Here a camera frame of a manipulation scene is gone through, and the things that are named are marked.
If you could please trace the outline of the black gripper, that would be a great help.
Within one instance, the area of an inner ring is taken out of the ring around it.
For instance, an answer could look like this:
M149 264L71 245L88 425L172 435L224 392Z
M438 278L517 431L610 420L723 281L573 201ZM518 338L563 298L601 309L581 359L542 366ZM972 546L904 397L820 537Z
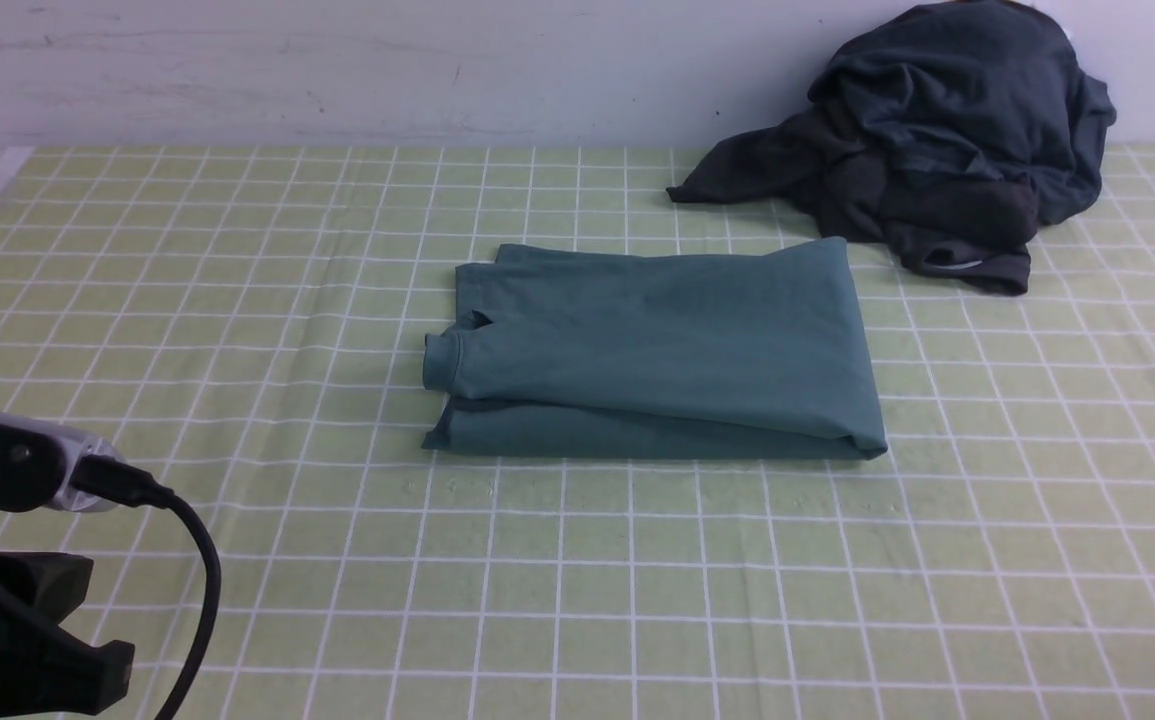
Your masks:
M61 626L85 602L92 571L74 552L0 552L0 719L94 717L128 693L133 644L92 646Z

